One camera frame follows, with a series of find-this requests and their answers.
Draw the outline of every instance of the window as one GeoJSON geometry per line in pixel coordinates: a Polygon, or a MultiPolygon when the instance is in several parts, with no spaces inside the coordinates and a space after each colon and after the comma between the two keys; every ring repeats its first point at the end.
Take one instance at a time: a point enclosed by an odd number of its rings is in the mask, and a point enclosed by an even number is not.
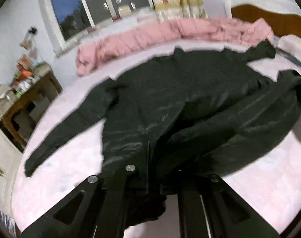
{"type": "Polygon", "coordinates": [[[134,12],[152,7],[151,0],[46,0],[50,22],[62,50],[88,33],[88,28],[111,24],[123,8],[134,12]]]}

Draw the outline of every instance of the jacket sleeve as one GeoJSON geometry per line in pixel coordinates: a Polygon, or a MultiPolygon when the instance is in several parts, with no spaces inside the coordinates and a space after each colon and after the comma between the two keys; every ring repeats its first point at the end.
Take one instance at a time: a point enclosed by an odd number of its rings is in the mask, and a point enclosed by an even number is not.
{"type": "Polygon", "coordinates": [[[250,47],[246,52],[240,53],[228,48],[223,50],[229,60],[238,60],[244,63],[260,60],[263,58],[275,58],[276,50],[268,39],[260,42],[256,47],[250,47]]]}
{"type": "Polygon", "coordinates": [[[32,176],[36,168],[57,149],[100,121],[116,99],[117,91],[114,88],[114,81],[111,79],[107,79],[93,88],[78,109],[58,124],[30,155],[25,162],[26,177],[32,176]]]}

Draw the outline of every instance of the window sill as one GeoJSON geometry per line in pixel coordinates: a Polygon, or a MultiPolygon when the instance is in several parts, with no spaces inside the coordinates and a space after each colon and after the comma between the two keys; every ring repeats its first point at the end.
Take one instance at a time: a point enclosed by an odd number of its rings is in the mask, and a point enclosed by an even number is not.
{"type": "Polygon", "coordinates": [[[154,22],[157,22],[155,11],[150,7],[141,8],[137,12],[119,20],[107,20],[102,24],[101,28],[88,28],[80,32],[75,37],[67,41],[64,49],[60,48],[54,52],[56,54],[56,58],[60,58],[79,45],[94,42],[96,40],[103,39],[108,35],[115,35],[136,28],[140,25],[154,22]]]}

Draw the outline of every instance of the metal screw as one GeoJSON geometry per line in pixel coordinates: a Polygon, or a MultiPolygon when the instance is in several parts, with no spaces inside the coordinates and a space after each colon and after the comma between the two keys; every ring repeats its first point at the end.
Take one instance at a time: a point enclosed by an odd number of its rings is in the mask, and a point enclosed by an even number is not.
{"type": "Polygon", "coordinates": [[[98,180],[96,176],[89,176],[88,177],[88,182],[89,183],[95,183],[98,180]]]}
{"type": "Polygon", "coordinates": [[[134,165],[128,165],[128,166],[125,167],[126,171],[128,171],[128,172],[134,171],[135,168],[136,168],[136,167],[135,167],[134,165]]]}
{"type": "Polygon", "coordinates": [[[217,175],[211,175],[211,176],[210,176],[210,180],[211,180],[212,182],[218,182],[218,181],[219,181],[219,177],[218,177],[217,175]]]}

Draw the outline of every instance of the folded pink quilt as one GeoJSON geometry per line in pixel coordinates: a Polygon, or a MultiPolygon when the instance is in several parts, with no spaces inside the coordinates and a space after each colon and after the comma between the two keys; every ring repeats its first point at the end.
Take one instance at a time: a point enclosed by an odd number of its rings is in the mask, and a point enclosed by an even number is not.
{"type": "Polygon", "coordinates": [[[76,57],[77,74],[89,75],[106,61],[176,39],[226,41],[250,47],[266,38],[273,42],[274,34],[262,18],[254,23],[224,18],[166,20],[80,47],[76,57]]]}

